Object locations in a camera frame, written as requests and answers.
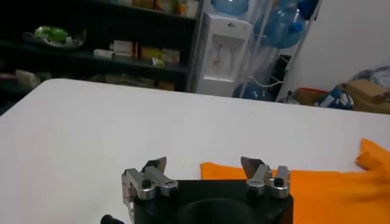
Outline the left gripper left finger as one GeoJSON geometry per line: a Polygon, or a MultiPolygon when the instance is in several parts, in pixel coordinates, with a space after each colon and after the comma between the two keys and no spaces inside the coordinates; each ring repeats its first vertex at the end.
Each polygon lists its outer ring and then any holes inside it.
{"type": "Polygon", "coordinates": [[[164,156],[149,160],[140,172],[136,168],[126,169],[121,175],[123,203],[131,204],[136,197],[140,200],[153,200],[158,195],[172,197],[179,183],[164,174],[166,162],[164,156]]]}

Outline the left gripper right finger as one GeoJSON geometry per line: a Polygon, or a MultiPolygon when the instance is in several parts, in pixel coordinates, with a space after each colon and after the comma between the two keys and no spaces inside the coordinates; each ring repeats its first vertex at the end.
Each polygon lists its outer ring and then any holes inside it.
{"type": "Polygon", "coordinates": [[[256,196],[266,192],[273,198],[287,198],[290,194],[290,171],[278,166],[276,176],[273,170],[260,159],[242,156],[241,165],[247,177],[247,187],[256,196]]]}

